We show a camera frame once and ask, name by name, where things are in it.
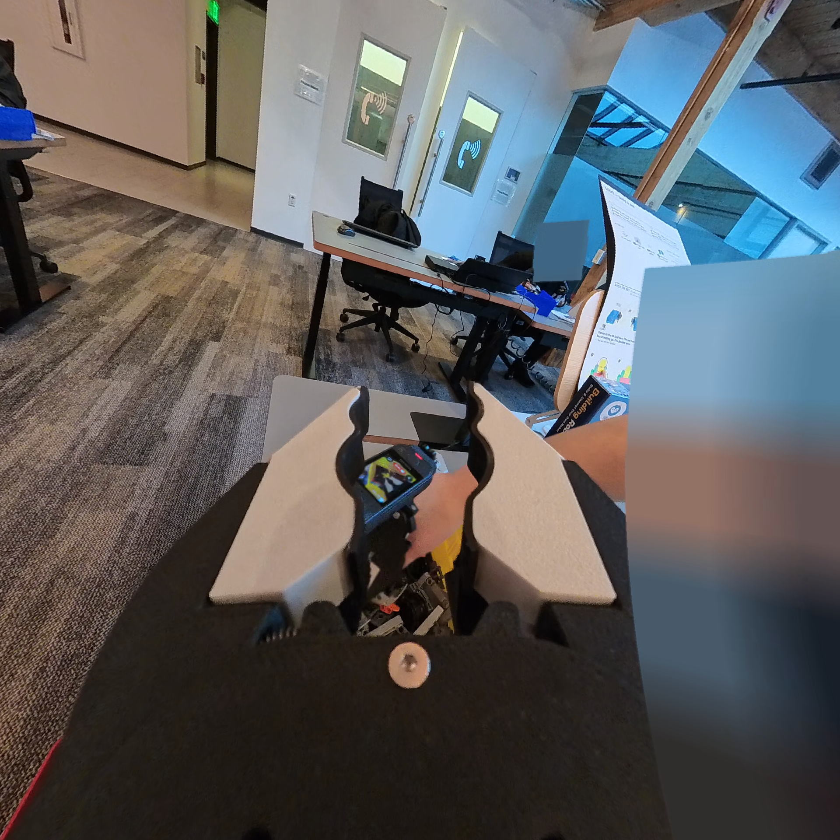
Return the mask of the wooden post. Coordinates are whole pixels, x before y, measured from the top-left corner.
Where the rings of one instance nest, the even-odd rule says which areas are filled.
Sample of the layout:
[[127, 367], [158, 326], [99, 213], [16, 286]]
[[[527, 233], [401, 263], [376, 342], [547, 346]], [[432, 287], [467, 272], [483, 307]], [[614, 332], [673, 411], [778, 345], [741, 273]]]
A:
[[647, 168], [634, 197], [659, 209], [709, 127], [789, 7], [789, 1], [744, 1], [677, 121]]

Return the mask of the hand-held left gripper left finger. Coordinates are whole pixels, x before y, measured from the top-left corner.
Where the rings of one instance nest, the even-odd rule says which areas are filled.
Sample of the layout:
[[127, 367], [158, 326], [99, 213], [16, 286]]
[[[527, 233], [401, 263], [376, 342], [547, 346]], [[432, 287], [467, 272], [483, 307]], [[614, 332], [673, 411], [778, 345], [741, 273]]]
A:
[[352, 387], [272, 454], [208, 594], [213, 604], [278, 603], [299, 625], [310, 604], [339, 606], [353, 592], [351, 486], [368, 411], [367, 390]]

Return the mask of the pile of building brick parts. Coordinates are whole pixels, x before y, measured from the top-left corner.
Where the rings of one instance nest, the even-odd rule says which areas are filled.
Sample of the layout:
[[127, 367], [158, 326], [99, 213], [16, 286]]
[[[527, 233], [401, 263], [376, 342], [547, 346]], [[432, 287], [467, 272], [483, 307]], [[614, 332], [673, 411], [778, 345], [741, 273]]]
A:
[[440, 569], [433, 565], [431, 571], [419, 575], [405, 574], [368, 601], [355, 633], [358, 637], [453, 634], [452, 612]]

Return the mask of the door window blue phone symbol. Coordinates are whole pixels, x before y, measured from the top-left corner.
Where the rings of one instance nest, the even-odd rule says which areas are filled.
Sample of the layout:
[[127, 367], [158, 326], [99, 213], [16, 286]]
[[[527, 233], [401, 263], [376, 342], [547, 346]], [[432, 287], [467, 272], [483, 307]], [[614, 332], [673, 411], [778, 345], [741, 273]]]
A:
[[470, 196], [475, 193], [501, 116], [498, 108], [467, 93], [441, 183]]

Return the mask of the long office desk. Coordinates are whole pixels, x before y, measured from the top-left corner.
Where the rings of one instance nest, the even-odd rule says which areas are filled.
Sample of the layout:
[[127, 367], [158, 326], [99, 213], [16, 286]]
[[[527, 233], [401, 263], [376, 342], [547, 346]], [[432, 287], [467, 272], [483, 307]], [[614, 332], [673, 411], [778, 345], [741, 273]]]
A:
[[473, 326], [455, 363], [439, 363], [450, 391], [461, 402], [466, 399], [464, 382], [480, 382], [487, 377], [517, 325], [543, 334], [555, 334], [566, 340], [571, 337], [574, 321], [538, 316], [534, 306], [516, 291], [492, 293], [461, 286], [453, 282], [452, 276], [439, 274], [425, 265], [425, 255], [442, 256], [421, 246], [411, 250], [362, 235], [341, 236], [337, 233], [341, 223], [340, 219], [324, 213], [313, 212], [311, 215], [313, 244], [322, 253], [322, 261], [302, 357], [302, 375], [305, 377], [312, 372], [332, 257], [339, 257], [342, 262], [349, 259], [403, 276], [399, 282], [385, 281], [382, 286], [405, 291], [423, 301], [423, 306], [434, 305], [436, 311], [474, 316]]

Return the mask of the person's right hand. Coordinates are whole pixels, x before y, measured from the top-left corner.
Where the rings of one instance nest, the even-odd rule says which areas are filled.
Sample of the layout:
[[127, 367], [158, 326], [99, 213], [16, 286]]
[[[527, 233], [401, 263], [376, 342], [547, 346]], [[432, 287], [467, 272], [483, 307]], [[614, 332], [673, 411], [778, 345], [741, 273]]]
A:
[[415, 529], [406, 539], [404, 566], [431, 553], [463, 526], [466, 503], [478, 481], [467, 465], [455, 472], [437, 473], [415, 497]]

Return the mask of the metal door pull bar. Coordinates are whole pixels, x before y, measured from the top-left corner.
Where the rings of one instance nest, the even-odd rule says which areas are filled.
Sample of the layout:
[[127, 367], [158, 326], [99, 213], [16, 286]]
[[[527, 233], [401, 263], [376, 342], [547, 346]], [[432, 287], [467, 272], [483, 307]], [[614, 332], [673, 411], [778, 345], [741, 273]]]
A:
[[406, 149], [407, 149], [409, 140], [412, 137], [412, 131], [413, 131], [414, 123], [415, 123], [415, 116], [412, 113], [409, 113], [406, 117], [406, 131], [405, 131], [403, 139], [402, 139], [402, 144], [401, 144], [401, 147], [400, 147], [400, 153], [399, 153], [399, 156], [398, 156], [398, 159], [397, 159], [397, 164], [396, 164], [396, 168], [395, 168], [395, 172], [394, 172], [394, 176], [393, 176], [393, 183], [392, 183], [392, 189], [393, 190], [397, 189], [399, 181], [400, 181], [400, 176], [401, 176], [401, 173], [402, 173], [402, 170], [403, 170], [403, 163], [404, 163], [405, 156], [406, 156]]
[[426, 173], [426, 176], [425, 176], [425, 182], [424, 182], [424, 187], [423, 187], [423, 193], [422, 193], [422, 197], [421, 197], [421, 200], [420, 200], [420, 203], [419, 203], [419, 206], [418, 206], [418, 210], [417, 210], [417, 213], [416, 213], [416, 218], [417, 219], [419, 219], [420, 216], [422, 216], [422, 214], [424, 212], [425, 204], [426, 204], [426, 201], [427, 201], [427, 196], [429, 194], [429, 190], [431, 188], [431, 185], [434, 181], [434, 174], [435, 174], [435, 170], [436, 170], [437, 163], [438, 163], [438, 160], [439, 160], [439, 156], [440, 156], [441, 150], [442, 150], [442, 148], [444, 146], [444, 143], [445, 143], [445, 137], [446, 137], [446, 131], [444, 129], [439, 129], [436, 132], [436, 135], [435, 135], [436, 145], [434, 147], [434, 151], [432, 152], [432, 156], [430, 157], [430, 163], [429, 163], [428, 168], [427, 168], [427, 173]]

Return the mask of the person's right forearm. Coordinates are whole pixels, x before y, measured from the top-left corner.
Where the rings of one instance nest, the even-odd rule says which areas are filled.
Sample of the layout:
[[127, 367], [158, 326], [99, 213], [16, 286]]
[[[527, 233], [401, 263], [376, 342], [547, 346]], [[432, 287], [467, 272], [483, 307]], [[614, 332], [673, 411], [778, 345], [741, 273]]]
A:
[[561, 457], [575, 462], [615, 502], [626, 500], [628, 415], [547, 436]]

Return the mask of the black keyboard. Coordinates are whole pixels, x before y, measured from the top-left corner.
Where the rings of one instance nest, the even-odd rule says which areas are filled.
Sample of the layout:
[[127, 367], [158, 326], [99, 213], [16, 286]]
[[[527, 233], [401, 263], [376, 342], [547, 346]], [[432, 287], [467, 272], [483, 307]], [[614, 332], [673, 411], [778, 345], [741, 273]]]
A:
[[391, 244], [391, 245], [394, 245], [394, 246], [397, 246], [397, 247], [401, 247], [401, 248], [404, 248], [404, 249], [415, 250], [415, 249], [419, 248], [419, 244], [416, 244], [412, 241], [405, 240], [403, 238], [395, 237], [395, 236], [390, 235], [390, 234], [386, 234], [382, 231], [379, 231], [379, 230], [371, 228], [371, 227], [366, 227], [366, 226], [363, 226], [361, 224], [352, 223], [352, 222], [348, 222], [348, 221], [345, 221], [345, 220], [342, 221], [341, 224], [348, 224], [348, 225], [352, 226], [353, 229], [355, 230], [356, 235], [362, 235], [362, 236], [366, 236], [366, 237], [369, 237], [369, 238], [375, 238], [375, 239], [380, 240], [382, 242], [386, 242], [388, 244]]

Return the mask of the framed wall poster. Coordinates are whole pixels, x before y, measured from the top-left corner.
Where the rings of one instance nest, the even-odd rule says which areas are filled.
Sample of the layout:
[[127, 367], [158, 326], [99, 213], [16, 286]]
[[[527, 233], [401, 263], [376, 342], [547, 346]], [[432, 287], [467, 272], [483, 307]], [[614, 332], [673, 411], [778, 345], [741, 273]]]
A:
[[81, 35], [81, 23], [77, 1], [47, 1], [51, 26], [51, 42], [54, 49], [81, 60], [85, 50]]

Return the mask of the blue plastic bin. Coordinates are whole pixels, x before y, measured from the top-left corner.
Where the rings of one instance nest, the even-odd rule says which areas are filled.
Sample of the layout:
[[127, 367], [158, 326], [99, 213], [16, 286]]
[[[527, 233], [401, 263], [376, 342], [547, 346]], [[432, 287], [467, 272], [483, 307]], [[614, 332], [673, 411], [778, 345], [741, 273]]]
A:
[[518, 285], [515, 291], [525, 297], [534, 306], [537, 315], [542, 318], [548, 317], [558, 305], [555, 298], [546, 290]]

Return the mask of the dark blue robot kit box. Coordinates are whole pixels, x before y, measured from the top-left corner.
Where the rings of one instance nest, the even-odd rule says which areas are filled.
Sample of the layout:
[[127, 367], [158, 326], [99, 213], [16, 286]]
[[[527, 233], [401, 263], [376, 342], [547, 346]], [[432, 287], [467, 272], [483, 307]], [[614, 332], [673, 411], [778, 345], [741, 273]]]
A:
[[569, 405], [547, 431], [545, 437], [627, 414], [627, 385], [591, 374], [574, 394]]

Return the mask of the black laptop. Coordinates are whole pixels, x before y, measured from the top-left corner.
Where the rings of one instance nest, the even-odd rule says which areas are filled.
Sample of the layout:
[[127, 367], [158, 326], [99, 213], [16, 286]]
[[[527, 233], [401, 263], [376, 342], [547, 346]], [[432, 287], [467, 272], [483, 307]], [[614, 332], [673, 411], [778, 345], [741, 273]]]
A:
[[495, 265], [483, 259], [466, 259], [458, 266], [453, 282], [492, 293], [513, 293], [531, 279], [528, 272]]

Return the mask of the white instruction poster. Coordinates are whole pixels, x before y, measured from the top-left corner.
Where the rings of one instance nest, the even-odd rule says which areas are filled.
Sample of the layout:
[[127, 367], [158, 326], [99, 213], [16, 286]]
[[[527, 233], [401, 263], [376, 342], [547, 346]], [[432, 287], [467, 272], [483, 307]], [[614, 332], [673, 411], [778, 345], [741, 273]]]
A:
[[688, 266], [679, 231], [599, 178], [606, 233], [606, 279], [602, 309], [581, 368], [589, 376], [629, 385], [637, 318], [647, 269]]

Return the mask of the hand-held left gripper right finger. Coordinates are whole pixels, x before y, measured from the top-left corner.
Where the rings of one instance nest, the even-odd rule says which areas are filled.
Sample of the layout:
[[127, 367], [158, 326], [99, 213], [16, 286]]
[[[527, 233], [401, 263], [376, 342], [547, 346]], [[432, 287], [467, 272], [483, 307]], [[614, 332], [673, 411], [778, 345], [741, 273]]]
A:
[[473, 384], [470, 406], [488, 470], [467, 524], [476, 592], [515, 605], [529, 627], [545, 603], [613, 604], [616, 591], [562, 457], [484, 386]]

